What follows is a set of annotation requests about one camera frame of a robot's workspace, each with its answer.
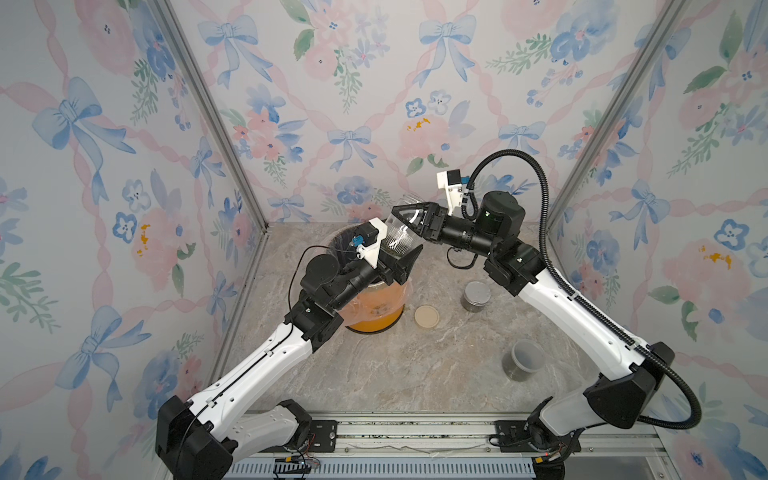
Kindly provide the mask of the beige jar lid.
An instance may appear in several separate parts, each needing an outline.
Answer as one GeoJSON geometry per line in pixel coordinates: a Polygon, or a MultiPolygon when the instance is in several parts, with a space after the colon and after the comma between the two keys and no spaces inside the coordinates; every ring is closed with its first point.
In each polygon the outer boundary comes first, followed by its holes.
{"type": "Polygon", "coordinates": [[[414,311],[414,321],[421,328],[433,329],[440,323],[440,313],[431,305],[422,305],[414,311]]]}

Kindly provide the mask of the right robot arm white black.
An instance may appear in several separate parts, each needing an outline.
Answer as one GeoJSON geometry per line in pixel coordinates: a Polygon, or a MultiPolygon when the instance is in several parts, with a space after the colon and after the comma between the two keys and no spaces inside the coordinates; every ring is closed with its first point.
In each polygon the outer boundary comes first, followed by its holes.
{"type": "Polygon", "coordinates": [[[552,451],[590,427],[629,429],[641,419],[663,381],[663,370],[635,351],[639,340],[620,326],[609,328],[591,313],[589,301],[567,292],[543,255],[520,240],[525,211],[511,194],[486,194],[474,220],[453,216],[434,202],[396,205],[391,217],[401,237],[484,257],[484,269],[497,285],[545,315],[597,366],[592,384],[559,400],[542,401],[514,434],[515,443],[552,451]]]}

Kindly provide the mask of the glass jar with tea leaves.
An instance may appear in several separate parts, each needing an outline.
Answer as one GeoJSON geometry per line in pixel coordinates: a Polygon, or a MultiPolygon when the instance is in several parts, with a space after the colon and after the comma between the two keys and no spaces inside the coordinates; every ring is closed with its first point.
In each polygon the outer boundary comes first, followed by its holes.
{"type": "Polygon", "coordinates": [[[423,220],[424,211],[420,207],[423,200],[411,194],[403,195],[391,207],[385,220],[387,235],[382,242],[382,250],[396,259],[404,257],[422,244],[414,228],[423,220]]]}

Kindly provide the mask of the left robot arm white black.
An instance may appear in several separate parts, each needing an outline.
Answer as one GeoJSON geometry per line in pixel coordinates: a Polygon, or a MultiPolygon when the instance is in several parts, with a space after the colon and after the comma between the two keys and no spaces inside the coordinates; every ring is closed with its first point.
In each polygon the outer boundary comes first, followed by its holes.
{"type": "Polygon", "coordinates": [[[382,249],[374,262],[340,265],[336,255],[312,258],[298,301],[268,339],[206,389],[159,409],[155,451],[175,479],[221,479],[255,453],[298,452],[309,441],[311,415],[294,400],[246,418],[249,407],[280,377],[306,360],[342,326],[341,310],[373,283],[403,285],[423,248],[399,256],[382,249]]]}

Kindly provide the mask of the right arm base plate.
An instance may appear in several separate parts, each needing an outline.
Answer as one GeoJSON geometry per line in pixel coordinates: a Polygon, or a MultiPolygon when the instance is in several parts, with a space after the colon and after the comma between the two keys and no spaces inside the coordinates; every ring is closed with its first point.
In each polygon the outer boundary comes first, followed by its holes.
{"type": "Polygon", "coordinates": [[[554,454],[567,449],[579,449],[579,437],[584,432],[577,429],[564,436],[557,436],[545,427],[529,425],[525,420],[499,420],[494,423],[494,433],[488,442],[505,453],[554,454]]]}

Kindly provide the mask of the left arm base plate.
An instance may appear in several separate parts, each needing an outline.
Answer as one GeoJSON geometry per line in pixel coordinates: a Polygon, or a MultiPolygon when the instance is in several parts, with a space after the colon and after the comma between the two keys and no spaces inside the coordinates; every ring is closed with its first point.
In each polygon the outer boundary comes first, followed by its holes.
{"type": "Polygon", "coordinates": [[[338,425],[336,420],[302,422],[297,430],[297,450],[302,453],[333,453],[336,449],[338,425]]]}

